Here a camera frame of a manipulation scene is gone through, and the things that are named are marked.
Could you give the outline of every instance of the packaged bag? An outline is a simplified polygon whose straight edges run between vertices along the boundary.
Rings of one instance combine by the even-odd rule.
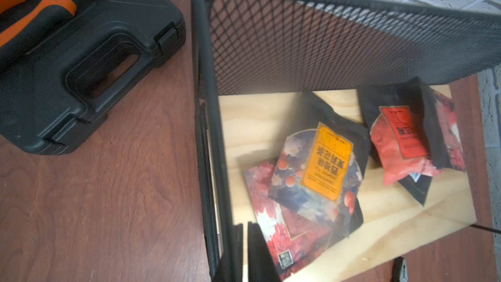
[[[442,130],[444,143],[448,153],[448,157],[445,158],[445,167],[466,172],[460,133],[457,128],[456,113],[454,112],[455,109],[452,99],[438,91],[432,90],[428,85],[423,85],[422,89],[423,91],[432,93],[432,96],[428,98],[434,97],[436,99],[435,103],[431,101],[428,104],[435,105],[438,120],[440,122],[440,129]],[[403,185],[403,187],[410,192],[412,197],[424,206],[432,178],[433,177],[421,174],[410,174],[399,180],[398,183]]]
[[[441,124],[435,92],[419,78],[404,84],[363,86],[357,94],[385,169],[385,185],[408,175],[433,177],[439,169],[452,167],[444,139],[449,124]]]
[[[288,133],[269,198],[348,236],[370,151],[368,130],[304,91]]]
[[[277,159],[266,161],[244,172],[250,201],[273,264],[281,280],[311,263],[327,248],[344,237],[331,229],[292,213],[268,198]],[[363,223],[358,201],[350,220],[350,233]]]

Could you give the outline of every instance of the wooden table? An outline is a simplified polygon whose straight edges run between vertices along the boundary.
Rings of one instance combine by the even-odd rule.
[[[188,37],[76,152],[0,139],[0,281],[207,281]],[[478,223],[492,226],[476,75],[451,85]],[[405,257],[413,281],[495,281],[492,234],[466,228]],[[392,263],[349,279],[389,281]]]

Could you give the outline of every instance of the black snack bag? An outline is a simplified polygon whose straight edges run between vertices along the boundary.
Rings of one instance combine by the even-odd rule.
[[[399,181],[424,204],[431,177],[451,167],[443,135],[449,129],[437,114],[436,92],[419,78],[404,84],[363,86],[357,92],[385,168],[385,185]]]
[[[354,219],[363,222],[356,196],[369,157],[369,131],[303,91],[286,133],[269,198],[348,236],[355,213],[360,216]]]
[[[440,137],[442,134],[443,144],[432,144],[430,147],[433,156],[433,164],[437,168],[452,168],[454,170],[466,172],[466,165],[463,158],[460,132],[457,127],[455,106],[452,98],[449,98],[438,91],[434,91],[429,85],[421,82],[423,92],[423,102],[426,111],[430,111],[424,126],[428,137]],[[439,127],[436,126],[436,119],[432,118],[434,111],[438,117]]]

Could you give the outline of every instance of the metal mesh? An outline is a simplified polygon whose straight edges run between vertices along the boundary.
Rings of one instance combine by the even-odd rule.
[[[210,0],[219,95],[445,84],[501,62],[501,18],[372,0]]]

